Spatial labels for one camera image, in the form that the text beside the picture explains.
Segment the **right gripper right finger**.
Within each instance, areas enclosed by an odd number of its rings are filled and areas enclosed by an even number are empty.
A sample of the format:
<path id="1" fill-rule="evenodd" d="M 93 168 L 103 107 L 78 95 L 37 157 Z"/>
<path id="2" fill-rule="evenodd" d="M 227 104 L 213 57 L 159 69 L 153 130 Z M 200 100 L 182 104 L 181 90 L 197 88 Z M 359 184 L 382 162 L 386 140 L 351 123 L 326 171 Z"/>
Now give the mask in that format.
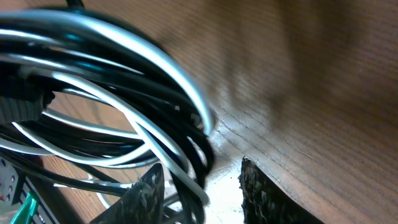
<path id="1" fill-rule="evenodd" d="M 242 159 L 239 182 L 245 224 L 321 224 L 321 220 L 292 200 L 255 163 Z"/>

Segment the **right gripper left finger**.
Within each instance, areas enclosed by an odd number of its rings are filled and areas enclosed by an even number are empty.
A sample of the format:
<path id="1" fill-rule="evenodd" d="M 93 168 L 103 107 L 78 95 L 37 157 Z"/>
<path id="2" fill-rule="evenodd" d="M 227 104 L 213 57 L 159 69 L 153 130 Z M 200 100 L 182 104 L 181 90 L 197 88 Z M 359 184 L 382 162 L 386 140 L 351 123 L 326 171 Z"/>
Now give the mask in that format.
<path id="1" fill-rule="evenodd" d="M 116 203 L 94 218 L 94 224 L 160 224 L 164 170 L 154 164 Z"/>

